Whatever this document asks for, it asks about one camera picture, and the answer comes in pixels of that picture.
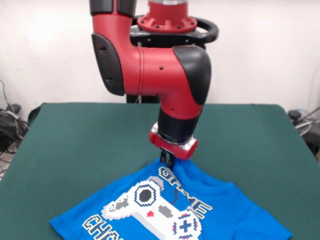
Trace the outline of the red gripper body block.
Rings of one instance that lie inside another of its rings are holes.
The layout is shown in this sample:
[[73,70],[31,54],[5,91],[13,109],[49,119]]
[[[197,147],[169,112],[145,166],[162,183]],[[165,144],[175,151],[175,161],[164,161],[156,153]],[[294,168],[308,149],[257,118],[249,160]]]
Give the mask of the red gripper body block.
[[193,136],[184,144],[175,144],[165,141],[159,135],[157,122],[150,130],[149,141],[157,148],[165,150],[181,160],[189,160],[198,147],[198,140]]

